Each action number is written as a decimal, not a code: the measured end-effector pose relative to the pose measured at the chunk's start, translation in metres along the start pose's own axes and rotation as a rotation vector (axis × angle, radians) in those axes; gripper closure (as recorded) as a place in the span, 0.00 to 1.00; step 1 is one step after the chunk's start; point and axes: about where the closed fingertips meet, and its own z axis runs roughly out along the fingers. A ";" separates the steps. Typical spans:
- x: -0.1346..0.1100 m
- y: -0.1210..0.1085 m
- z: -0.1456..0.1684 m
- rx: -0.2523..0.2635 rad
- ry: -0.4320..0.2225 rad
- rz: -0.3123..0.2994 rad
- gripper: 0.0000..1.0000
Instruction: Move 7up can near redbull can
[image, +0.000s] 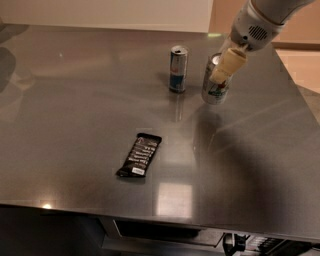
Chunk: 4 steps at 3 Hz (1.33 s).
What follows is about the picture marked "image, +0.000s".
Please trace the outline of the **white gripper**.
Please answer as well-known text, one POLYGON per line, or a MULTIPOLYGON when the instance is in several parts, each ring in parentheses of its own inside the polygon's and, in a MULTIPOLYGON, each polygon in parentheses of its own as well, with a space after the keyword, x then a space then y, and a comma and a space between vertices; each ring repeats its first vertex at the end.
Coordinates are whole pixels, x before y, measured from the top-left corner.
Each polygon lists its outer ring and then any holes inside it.
POLYGON ((227 47, 211 57, 214 65, 209 80, 222 84, 247 62, 247 51, 257 51, 267 46, 284 25, 268 20, 256 7, 254 0, 247 0, 234 18, 231 41, 239 47, 227 47))

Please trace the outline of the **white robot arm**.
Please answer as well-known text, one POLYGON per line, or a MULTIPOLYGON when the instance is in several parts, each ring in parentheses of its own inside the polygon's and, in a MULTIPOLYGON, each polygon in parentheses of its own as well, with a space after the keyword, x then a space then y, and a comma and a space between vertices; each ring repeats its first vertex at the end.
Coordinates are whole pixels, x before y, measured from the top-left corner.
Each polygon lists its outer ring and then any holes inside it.
POLYGON ((222 84, 248 60, 247 53, 266 47, 300 9, 315 0, 247 0, 234 18, 219 49, 220 59, 209 80, 222 84))

